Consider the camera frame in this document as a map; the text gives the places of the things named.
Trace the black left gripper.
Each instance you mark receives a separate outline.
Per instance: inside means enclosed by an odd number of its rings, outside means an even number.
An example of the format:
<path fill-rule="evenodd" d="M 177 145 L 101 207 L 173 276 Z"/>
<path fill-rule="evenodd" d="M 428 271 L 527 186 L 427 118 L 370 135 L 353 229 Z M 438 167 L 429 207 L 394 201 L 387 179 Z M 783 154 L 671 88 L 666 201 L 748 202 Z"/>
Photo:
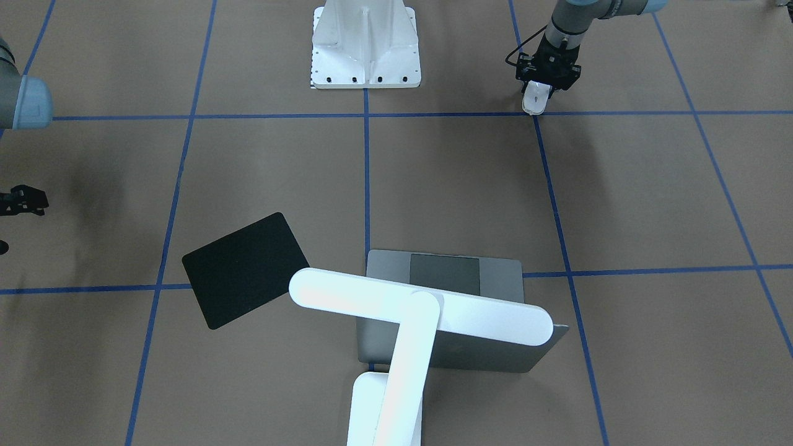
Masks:
<path fill-rule="evenodd" d="M 543 38 L 534 54 L 519 53 L 515 78 L 523 82 L 521 93 L 530 82 L 549 85 L 553 91 L 569 90 L 581 76 L 579 51 L 580 47 L 568 48 L 566 40 L 557 48 Z"/>

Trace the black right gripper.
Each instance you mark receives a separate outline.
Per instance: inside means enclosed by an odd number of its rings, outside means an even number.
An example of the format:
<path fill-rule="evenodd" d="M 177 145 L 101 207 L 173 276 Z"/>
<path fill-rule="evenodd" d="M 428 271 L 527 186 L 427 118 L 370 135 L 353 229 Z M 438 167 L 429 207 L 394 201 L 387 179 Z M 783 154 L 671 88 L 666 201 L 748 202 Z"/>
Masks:
<path fill-rule="evenodd" d="M 46 193 L 28 185 L 17 185 L 12 187 L 10 192 L 1 192 L 1 216 L 19 214 L 42 216 L 48 207 Z"/>

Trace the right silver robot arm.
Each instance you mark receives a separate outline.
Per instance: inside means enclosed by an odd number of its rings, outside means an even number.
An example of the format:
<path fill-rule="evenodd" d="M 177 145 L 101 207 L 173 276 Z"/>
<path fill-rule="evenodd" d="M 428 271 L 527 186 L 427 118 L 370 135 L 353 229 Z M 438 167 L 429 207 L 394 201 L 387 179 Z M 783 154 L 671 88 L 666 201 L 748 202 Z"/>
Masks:
<path fill-rule="evenodd" d="M 16 58 L 8 42 L 1 39 L 1 129 L 45 129 L 53 118 L 51 91 L 45 82 L 17 69 Z M 34 214 L 42 216 L 48 208 L 43 190 L 17 185 L 1 193 L 2 215 Z"/>

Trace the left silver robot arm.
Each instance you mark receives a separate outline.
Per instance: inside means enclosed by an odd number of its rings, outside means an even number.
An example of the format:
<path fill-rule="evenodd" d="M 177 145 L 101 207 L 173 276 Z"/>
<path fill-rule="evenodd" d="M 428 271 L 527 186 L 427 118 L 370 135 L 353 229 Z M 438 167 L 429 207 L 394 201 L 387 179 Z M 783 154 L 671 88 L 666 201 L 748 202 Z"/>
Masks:
<path fill-rule="evenodd" d="M 577 64 L 581 43 L 594 20 L 640 16 L 663 9 L 667 1 L 558 1 L 532 55 L 519 53 L 515 78 L 526 93 L 530 84 L 543 84 L 550 92 L 569 90 L 580 79 Z"/>

